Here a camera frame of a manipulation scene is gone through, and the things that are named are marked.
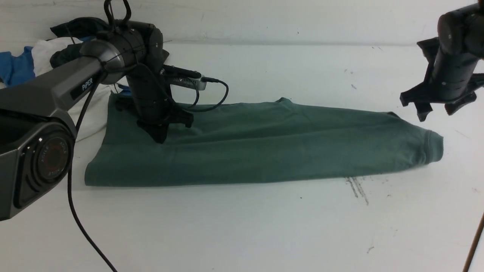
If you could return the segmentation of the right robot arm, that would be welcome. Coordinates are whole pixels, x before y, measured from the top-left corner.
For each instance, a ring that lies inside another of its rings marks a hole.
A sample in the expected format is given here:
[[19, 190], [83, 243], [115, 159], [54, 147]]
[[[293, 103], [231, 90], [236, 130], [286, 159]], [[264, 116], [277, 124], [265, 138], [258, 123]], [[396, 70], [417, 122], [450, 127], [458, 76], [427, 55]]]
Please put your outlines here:
[[443, 104], [448, 115], [476, 101], [475, 91], [483, 87], [483, 73], [474, 70], [484, 57], [483, 1], [443, 14], [437, 37], [419, 41], [428, 61], [422, 83], [401, 93], [403, 106], [413, 103], [420, 122], [432, 104]]

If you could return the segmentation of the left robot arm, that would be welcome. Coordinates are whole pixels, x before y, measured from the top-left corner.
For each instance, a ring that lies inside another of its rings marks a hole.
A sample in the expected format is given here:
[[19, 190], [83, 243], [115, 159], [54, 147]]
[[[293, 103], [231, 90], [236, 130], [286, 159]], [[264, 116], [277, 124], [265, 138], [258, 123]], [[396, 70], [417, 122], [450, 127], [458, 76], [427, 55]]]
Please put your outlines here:
[[79, 129], [68, 111], [98, 85], [126, 77], [138, 126], [158, 142], [168, 124], [193, 123], [164, 80], [163, 35], [154, 25], [116, 20], [113, 30], [83, 43], [80, 53], [35, 79], [1, 90], [2, 221], [52, 190], [71, 169]]

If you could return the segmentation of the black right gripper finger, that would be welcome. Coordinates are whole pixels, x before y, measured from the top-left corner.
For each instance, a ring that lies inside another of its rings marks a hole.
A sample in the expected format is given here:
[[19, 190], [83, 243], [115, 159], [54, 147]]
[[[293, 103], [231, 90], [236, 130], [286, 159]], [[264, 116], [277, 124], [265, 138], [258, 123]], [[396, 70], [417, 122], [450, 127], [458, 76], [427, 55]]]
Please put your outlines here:
[[457, 100], [453, 100], [451, 103], [445, 104], [444, 107], [445, 107], [446, 113], [449, 116], [452, 116], [465, 105], [475, 102], [476, 99], [477, 99], [477, 96], [475, 92], [464, 94], [460, 96]]
[[421, 103], [415, 102], [414, 103], [416, 110], [417, 110], [417, 117], [420, 122], [425, 122], [427, 116], [433, 111], [430, 103]]

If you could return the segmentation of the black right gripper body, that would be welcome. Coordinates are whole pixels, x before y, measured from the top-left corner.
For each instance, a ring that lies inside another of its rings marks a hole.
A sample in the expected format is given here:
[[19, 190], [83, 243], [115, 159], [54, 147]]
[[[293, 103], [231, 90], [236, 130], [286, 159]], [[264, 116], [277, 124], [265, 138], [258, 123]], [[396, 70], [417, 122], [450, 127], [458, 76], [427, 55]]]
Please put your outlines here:
[[424, 80], [401, 93], [404, 107], [410, 103], [446, 104], [483, 87], [483, 74], [474, 73], [479, 58], [465, 52], [445, 53], [437, 37], [417, 42], [428, 61]]

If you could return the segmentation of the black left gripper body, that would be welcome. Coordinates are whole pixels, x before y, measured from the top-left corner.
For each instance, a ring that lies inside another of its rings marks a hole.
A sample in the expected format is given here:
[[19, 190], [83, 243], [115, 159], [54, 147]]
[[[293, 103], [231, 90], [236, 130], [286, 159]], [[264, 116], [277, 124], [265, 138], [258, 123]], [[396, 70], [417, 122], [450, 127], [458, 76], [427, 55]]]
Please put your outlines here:
[[131, 95], [120, 94], [115, 108], [135, 115], [140, 128], [158, 129], [170, 124], [192, 127], [193, 115], [176, 104], [167, 92], [167, 84], [147, 65], [138, 63], [126, 74], [126, 79]]

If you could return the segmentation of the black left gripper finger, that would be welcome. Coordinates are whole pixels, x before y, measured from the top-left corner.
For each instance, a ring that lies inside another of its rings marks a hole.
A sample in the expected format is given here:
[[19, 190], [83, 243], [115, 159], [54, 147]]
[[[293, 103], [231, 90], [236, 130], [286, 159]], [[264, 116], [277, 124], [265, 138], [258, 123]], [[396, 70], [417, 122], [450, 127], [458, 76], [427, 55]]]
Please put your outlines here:
[[168, 134], [168, 125], [150, 125], [142, 121], [137, 121], [137, 126], [144, 130], [156, 143], [163, 144]]

